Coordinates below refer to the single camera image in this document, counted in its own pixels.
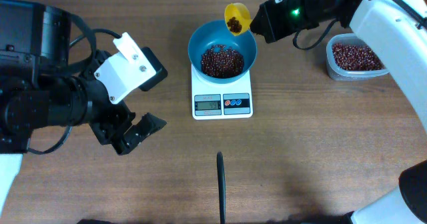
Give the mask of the white digital kitchen scale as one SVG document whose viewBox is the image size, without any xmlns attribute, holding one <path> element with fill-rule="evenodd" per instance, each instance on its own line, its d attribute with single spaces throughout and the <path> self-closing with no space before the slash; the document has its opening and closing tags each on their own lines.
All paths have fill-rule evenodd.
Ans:
<svg viewBox="0 0 427 224">
<path fill-rule="evenodd" d="M 199 121 L 250 118 L 254 111 L 250 72 L 230 83 L 212 83 L 192 66 L 191 108 Z"/>
</svg>

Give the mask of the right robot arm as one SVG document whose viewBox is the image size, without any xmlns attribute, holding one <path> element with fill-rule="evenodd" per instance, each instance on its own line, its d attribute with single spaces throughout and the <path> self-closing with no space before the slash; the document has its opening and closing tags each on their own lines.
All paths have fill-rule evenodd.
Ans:
<svg viewBox="0 0 427 224">
<path fill-rule="evenodd" d="M 349 27 L 377 54 L 425 125 L 424 0 L 269 0 L 260 5 L 250 30 L 273 43 L 323 21 Z M 403 171 L 395 189 L 337 222 L 425 223 L 426 162 Z"/>
</svg>

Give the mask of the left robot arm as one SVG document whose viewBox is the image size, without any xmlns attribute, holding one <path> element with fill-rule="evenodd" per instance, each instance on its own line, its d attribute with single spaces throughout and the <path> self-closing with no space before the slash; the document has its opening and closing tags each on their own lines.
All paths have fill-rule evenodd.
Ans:
<svg viewBox="0 0 427 224">
<path fill-rule="evenodd" d="M 58 149 L 75 126 L 87 124 L 100 144 L 127 155 L 165 126 L 151 113 L 136 121 L 124 101 L 133 90 L 163 81 L 165 67 L 127 33 L 113 34 L 117 53 L 98 49 L 98 33 L 62 9 L 1 0 L 2 201 L 24 154 L 34 152 L 37 129 L 61 126 Z"/>
</svg>

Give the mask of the yellow plastic scoop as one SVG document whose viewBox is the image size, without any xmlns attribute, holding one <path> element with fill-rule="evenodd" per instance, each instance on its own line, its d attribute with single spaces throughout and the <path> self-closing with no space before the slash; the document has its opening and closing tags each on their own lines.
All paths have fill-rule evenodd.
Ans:
<svg viewBox="0 0 427 224">
<path fill-rule="evenodd" d="M 239 20 L 239 22 L 242 24 L 242 31 L 240 33 L 230 32 L 232 35 L 238 36 L 250 30 L 250 24 L 252 22 L 252 19 L 251 19 L 251 15 L 248 8 L 244 4 L 230 3 L 229 5 L 227 5 L 224 11 L 225 22 L 227 23 L 227 21 L 232 17 L 236 17 Z"/>
</svg>

